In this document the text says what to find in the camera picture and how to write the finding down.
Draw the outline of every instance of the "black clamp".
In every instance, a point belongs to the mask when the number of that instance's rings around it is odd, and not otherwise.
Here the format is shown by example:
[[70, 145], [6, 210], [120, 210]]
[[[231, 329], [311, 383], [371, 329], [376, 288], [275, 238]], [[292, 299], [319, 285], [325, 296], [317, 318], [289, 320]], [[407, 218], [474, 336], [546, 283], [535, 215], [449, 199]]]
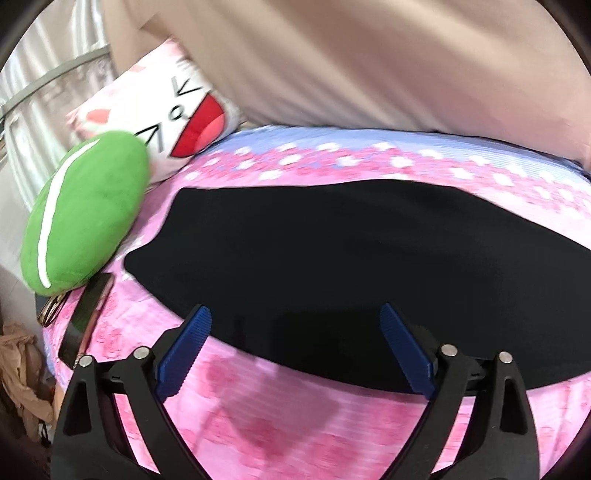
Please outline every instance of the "black clamp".
[[[429, 403], [402, 452], [382, 480], [538, 480], [534, 420], [517, 365], [501, 352], [493, 360], [464, 356], [430, 333], [405, 323], [390, 304], [381, 326], [411, 388]], [[72, 376], [57, 423], [53, 480], [211, 480], [182, 440], [163, 402], [178, 393], [211, 328], [197, 306], [181, 326], [150, 349], [124, 360], [97, 362], [86, 355]], [[462, 400], [475, 405], [454, 464], [432, 473]], [[114, 395], [126, 394], [160, 473], [139, 466]]]

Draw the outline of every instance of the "pink ear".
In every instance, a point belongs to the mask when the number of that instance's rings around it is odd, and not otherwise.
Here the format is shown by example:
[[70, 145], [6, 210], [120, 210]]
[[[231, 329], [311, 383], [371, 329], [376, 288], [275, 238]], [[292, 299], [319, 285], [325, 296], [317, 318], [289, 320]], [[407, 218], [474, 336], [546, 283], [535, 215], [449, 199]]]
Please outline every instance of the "pink ear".
[[110, 85], [107, 85], [105, 88], [103, 88], [100, 91], [100, 94], [107, 96], [107, 97], [111, 97], [111, 96], [115, 95], [118, 91], [119, 91], [119, 87], [117, 87], [117, 83], [111, 83]]
[[96, 135], [94, 132], [91, 132], [90, 130], [87, 130], [84, 127], [77, 127], [75, 129], [75, 132], [78, 134], [78, 136], [82, 140], [88, 140], [89, 138], [92, 138], [92, 137], [94, 137]]
[[91, 110], [86, 114], [86, 119], [89, 122], [94, 122], [96, 124], [106, 124], [109, 121], [109, 114], [111, 110], [106, 110], [104, 108], [99, 108], [97, 110]]
[[171, 38], [169, 38], [162, 45], [160, 45], [159, 48], [161, 48], [163, 52], [165, 51], [168, 57], [181, 57], [185, 55], [185, 52], [181, 45], [179, 45], [176, 41], [172, 40]]
[[145, 68], [146, 68], [146, 67], [142, 67], [141, 65], [138, 65], [138, 64], [136, 63], [136, 64], [135, 64], [133, 67], [131, 67], [131, 68], [128, 70], [128, 72], [135, 72], [135, 73], [137, 73], [137, 72], [141, 72], [142, 70], [145, 70]]
[[66, 115], [66, 123], [68, 125], [74, 125], [76, 121], [78, 121], [78, 111], [80, 111], [80, 107], [74, 108], [70, 113]]

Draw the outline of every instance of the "bed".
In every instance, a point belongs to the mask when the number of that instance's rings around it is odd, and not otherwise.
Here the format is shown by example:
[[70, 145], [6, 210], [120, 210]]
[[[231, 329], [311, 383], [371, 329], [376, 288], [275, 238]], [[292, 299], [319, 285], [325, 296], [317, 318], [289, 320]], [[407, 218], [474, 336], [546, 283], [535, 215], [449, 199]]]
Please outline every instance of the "bed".
[[[182, 188], [309, 186], [344, 181], [420, 181], [465, 190], [591, 248], [591, 184], [575, 163], [497, 142], [448, 135], [262, 127], [235, 133], [146, 195], [112, 261], [116, 276], [88, 353], [119, 359], [152, 345], [181, 319], [122, 267], [147, 244]], [[45, 330], [47, 357], [65, 389], [72, 372], [58, 358], [83, 289]], [[564, 453], [591, 410], [591, 374], [528, 393], [541, 472]], [[465, 399], [437, 468], [453, 462], [473, 400]], [[155, 469], [125, 398], [121, 416], [141, 465]], [[414, 395], [340, 384], [273, 364], [210, 337], [178, 395], [165, 403], [183, 439], [214, 479], [377, 479], [400, 451], [426, 402]]]

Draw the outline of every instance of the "white stripe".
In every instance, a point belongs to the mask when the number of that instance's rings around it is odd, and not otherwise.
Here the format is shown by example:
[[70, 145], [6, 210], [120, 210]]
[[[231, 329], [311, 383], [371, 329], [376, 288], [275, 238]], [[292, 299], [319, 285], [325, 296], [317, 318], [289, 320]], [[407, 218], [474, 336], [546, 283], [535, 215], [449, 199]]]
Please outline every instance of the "white stripe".
[[64, 183], [66, 172], [78, 157], [88, 152], [98, 142], [99, 140], [95, 140], [69, 156], [61, 167], [58, 168], [51, 180], [51, 184], [49, 185], [49, 193], [47, 193], [45, 211], [43, 212], [43, 220], [41, 221], [39, 243], [37, 244], [37, 268], [39, 269], [39, 279], [45, 288], [51, 287], [51, 282], [47, 276], [47, 241], [49, 240], [49, 233], [51, 232], [53, 215], [56, 212], [57, 198], [60, 195], [61, 186]]

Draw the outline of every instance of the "smartphone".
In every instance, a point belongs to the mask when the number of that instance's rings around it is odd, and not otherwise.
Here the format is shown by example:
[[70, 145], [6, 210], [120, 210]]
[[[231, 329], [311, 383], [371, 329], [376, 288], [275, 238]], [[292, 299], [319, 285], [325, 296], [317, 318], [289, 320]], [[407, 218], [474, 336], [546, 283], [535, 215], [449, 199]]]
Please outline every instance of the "smartphone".
[[96, 321], [105, 306], [114, 281], [115, 277], [111, 273], [96, 274], [87, 283], [74, 309], [57, 354], [72, 370], [80, 357], [86, 353]]

